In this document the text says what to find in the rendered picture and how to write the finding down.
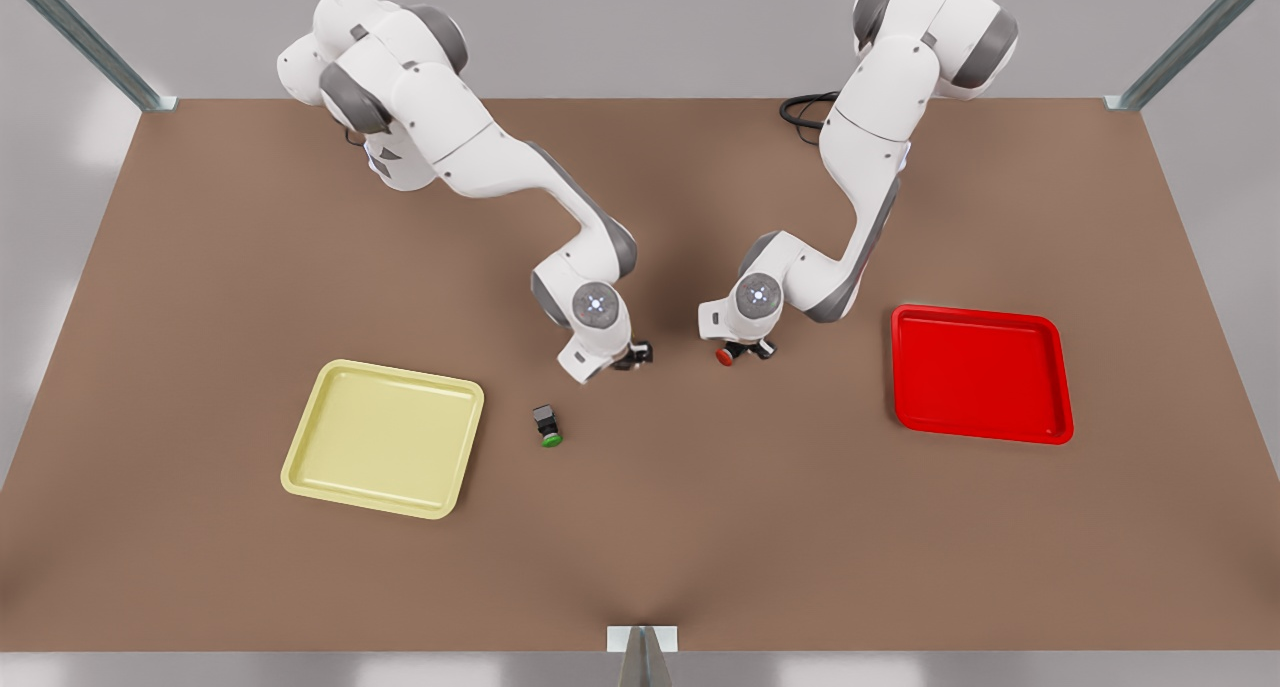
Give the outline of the pale yellow-green tray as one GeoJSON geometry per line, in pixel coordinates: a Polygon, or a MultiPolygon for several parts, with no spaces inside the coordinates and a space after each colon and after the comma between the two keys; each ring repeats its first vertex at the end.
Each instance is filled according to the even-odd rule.
{"type": "Polygon", "coordinates": [[[479,383],[334,359],[320,368],[280,472],[289,494],[442,519],[465,482],[479,383]]]}

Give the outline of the silver frame post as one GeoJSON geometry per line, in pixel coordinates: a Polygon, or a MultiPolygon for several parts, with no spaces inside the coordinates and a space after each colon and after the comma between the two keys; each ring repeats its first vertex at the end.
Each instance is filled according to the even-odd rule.
{"type": "Polygon", "coordinates": [[[26,0],[142,113],[172,113],[175,96],[152,90],[140,73],[67,0],[26,0]]]}
{"type": "Polygon", "coordinates": [[[1129,110],[1129,113],[1138,113],[1138,110],[1147,107],[1185,67],[1189,67],[1194,58],[1198,58],[1256,0],[1213,0],[1128,90],[1119,95],[1105,96],[1105,107],[1107,110],[1129,110]]]}
{"type": "Polygon", "coordinates": [[[608,626],[607,652],[621,652],[618,687],[672,687],[666,654],[678,651],[676,626],[608,626]]]}

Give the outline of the red tray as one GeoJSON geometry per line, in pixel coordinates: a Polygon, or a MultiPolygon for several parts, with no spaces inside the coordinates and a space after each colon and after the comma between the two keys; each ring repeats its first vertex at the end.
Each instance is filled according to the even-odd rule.
{"type": "Polygon", "coordinates": [[[1048,445],[1074,435],[1061,336],[1041,315],[900,304],[891,351],[908,429],[1048,445]]]}

